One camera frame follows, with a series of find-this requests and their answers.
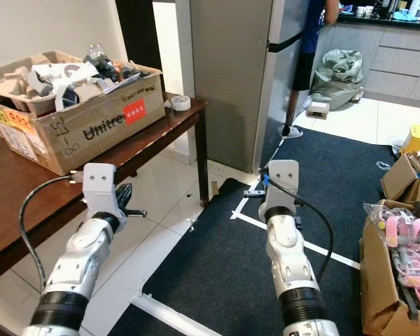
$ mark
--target dark gray carpet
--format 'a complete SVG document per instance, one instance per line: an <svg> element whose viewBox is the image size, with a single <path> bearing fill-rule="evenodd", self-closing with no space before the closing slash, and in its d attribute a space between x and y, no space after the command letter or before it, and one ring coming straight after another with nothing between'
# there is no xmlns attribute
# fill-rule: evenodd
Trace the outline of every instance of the dark gray carpet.
<svg viewBox="0 0 420 336"><path fill-rule="evenodd" d="M335 229L335 252L358 260L365 219L363 202L380 198L384 172L376 161L393 162L389 148L304 130L287 140L275 158L300 163L300 194L319 207ZM266 232L230 220L247 185L227 180L195 224L143 287L161 303L222 335L281 335L283 323L275 298ZM257 218L259 201L243 213ZM322 247L328 235L309 209L298 209L304 238ZM323 256L305 250L315 272ZM331 260L320 284L340 335L362 335L359 271ZM152 316L130 307L110 335L177 335Z"/></svg>

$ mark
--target open cardboard box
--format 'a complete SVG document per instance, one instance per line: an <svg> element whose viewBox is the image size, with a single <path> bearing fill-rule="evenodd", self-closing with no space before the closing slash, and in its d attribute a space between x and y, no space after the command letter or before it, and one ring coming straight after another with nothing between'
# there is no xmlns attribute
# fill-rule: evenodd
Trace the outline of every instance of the open cardboard box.
<svg viewBox="0 0 420 336"><path fill-rule="evenodd" d="M60 51L48 51L41 54L33 55L18 61L11 62L0 66L0 80L4 78L6 73L13 73L19 67L27 67L31 70L32 65L40 63L81 63L82 59L70 56ZM55 110L56 94L50 93L45 97L28 98L25 94L14 94L2 87L0 83L0 102L10 99L17 110L33 113L34 116L41 116L47 112Z"/></svg>
<svg viewBox="0 0 420 336"><path fill-rule="evenodd" d="M420 202L420 178L417 177L417 172L406 154L402 154L385 173L381 184L388 200L398 200L408 204Z"/></svg>
<svg viewBox="0 0 420 336"><path fill-rule="evenodd" d="M388 208L414 209L395 201L381 203ZM360 263L363 332L372 336L420 336L420 311L418 321L409 319L409 309L398 296L389 251L369 218L360 240Z"/></svg>
<svg viewBox="0 0 420 336"><path fill-rule="evenodd" d="M7 69L25 62L32 59L14 62ZM0 135L12 151L65 175L165 115L161 71L137 68L150 75L45 116L0 101Z"/></svg>

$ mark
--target table leg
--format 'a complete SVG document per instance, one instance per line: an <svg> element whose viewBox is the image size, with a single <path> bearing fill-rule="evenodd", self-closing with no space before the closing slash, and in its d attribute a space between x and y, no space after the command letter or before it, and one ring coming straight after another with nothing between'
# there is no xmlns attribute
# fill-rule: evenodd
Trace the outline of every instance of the table leg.
<svg viewBox="0 0 420 336"><path fill-rule="evenodd" d="M205 131L205 109L199 112L199 122L195 125L197 174L199 176L199 195L201 206L209 204L209 175L207 171L207 136Z"/></svg>

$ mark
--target wooden table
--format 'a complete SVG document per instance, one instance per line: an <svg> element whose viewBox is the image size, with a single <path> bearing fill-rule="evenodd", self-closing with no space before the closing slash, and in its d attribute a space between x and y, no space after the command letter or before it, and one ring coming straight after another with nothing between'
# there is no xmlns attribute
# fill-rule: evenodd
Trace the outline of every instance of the wooden table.
<svg viewBox="0 0 420 336"><path fill-rule="evenodd" d="M173 96L164 92L164 100ZM209 202L205 132L207 103L192 99L191 104L189 110L182 112L171 112L167 108L165 117L92 161L115 165L115 183L119 183L195 126L199 192L201 205L205 207ZM55 173L9 150L0 138L0 275L28 253L18 226L18 212L23 200L35 187L55 177ZM31 200L25 214L25 227L34 246L85 209L81 202L81 188L82 184L71 185L61 181L42 190Z"/></svg>

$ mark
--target gray plastic bag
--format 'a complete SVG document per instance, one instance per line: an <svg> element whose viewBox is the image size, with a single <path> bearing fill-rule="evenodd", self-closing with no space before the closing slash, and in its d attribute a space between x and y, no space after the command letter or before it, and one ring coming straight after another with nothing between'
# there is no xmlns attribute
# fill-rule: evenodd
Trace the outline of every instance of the gray plastic bag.
<svg viewBox="0 0 420 336"><path fill-rule="evenodd" d="M310 90L314 102L330 104L335 110L347 103L359 90L363 79L363 57L357 50L334 49L322 58Z"/></svg>

